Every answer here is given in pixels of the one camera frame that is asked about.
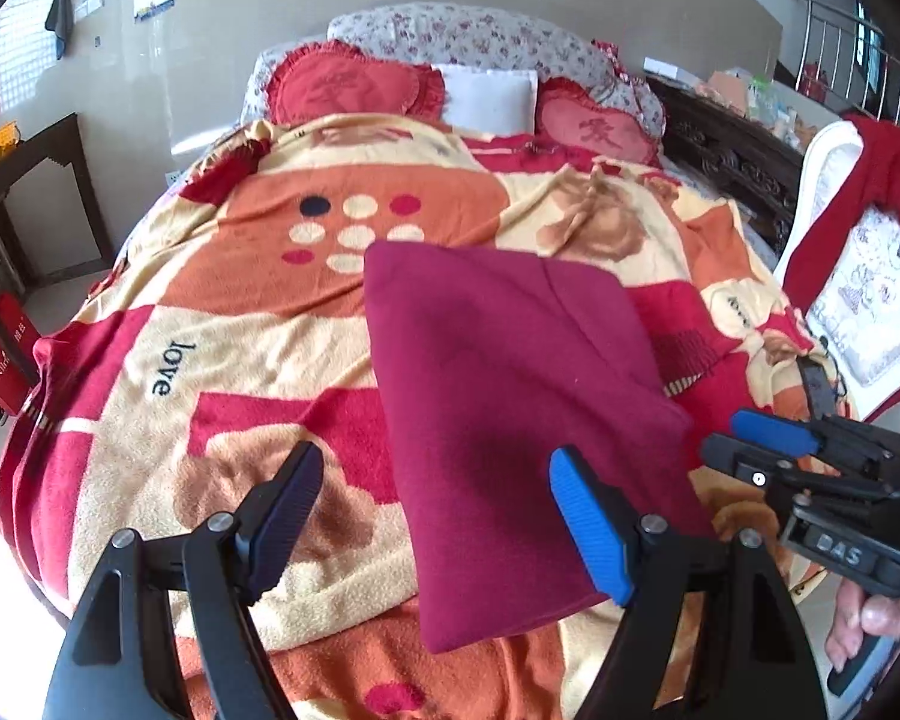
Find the person's right hand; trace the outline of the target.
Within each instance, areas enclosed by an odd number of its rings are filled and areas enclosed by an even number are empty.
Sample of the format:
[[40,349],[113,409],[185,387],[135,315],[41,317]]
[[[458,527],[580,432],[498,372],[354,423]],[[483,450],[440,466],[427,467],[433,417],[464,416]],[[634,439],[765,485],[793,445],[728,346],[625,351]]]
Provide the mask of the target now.
[[843,578],[836,593],[836,611],[824,642],[827,660],[840,673],[862,650],[863,639],[900,639],[900,598],[869,595],[857,583]]

